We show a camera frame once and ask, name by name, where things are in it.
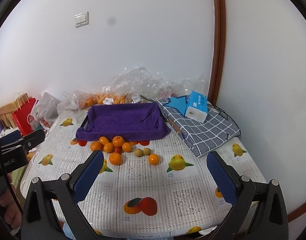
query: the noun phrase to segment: plaid cloth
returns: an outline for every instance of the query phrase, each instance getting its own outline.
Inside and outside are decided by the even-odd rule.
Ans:
[[[177,131],[196,157],[201,157],[224,142],[236,136],[239,128],[230,120],[211,110],[208,107],[204,123],[184,117],[177,109],[164,106],[169,99],[160,99],[157,104],[168,122]]]

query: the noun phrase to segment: table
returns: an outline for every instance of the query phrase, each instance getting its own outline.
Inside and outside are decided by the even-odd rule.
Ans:
[[[86,115],[87,111],[68,110],[56,120],[23,176],[20,189],[24,197],[34,177],[38,176],[42,180],[58,179],[63,173],[71,173],[91,154],[91,142],[85,147],[70,144]],[[61,126],[68,118],[72,118],[73,125]],[[248,152],[234,156],[233,143],[245,150],[238,138],[232,138],[216,151],[240,175],[245,174],[253,181],[266,182]],[[112,172],[99,174],[86,199],[78,203],[91,226],[107,236],[160,238],[219,225],[231,204],[215,195],[217,186],[207,169],[206,157],[196,158],[174,130],[161,140],[150,141],[147,147],[160,156],[159,165],[150,165],[147,156],[138,158],[133,153],[123,153],[123,164],[114,166],[109,162],[109,154],[104,153]],[[39,164],[48,154],[53,155],[53,165]],[[175,154],[181,155],[193,166],[166,172]],[[157,203],[155,215],[125,212],[124,206],[128,201],[147,197]],[[65,222],[58,201],[53,201],[53,204],[59,220]]]

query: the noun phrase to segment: blue star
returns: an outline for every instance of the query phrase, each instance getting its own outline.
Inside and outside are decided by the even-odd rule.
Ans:
[[[179,98],[172,97],[172,98],[169,98],[169,100],[170,102],[165,103],[163,106],[175,108],[184,116],[186,112],[186,108],[188,106],[186,96],[182,96]]]

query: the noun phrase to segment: purple towel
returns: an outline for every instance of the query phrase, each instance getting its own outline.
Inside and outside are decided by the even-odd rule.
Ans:
[[[171,131],[156,103],[92,106],[87,115],[86,128],[76,132],[76,137],[84,141],[97,141],[101,136],[112,140],[117,135],[125,141],[156,140]]]

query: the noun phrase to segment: person's hand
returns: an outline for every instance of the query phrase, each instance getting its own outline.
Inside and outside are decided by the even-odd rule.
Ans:
[[[9,182],[12,183],[12,176],[10,174],[7,176],[9,178]],[[15,193],[16,190],[14,185],[11,184],[11,187]],[[22,215],[8,188],[0,196],[0,205],[6,208],[4,214],[5,222],[11,225],[13,229],[18,228],[21,225]]]

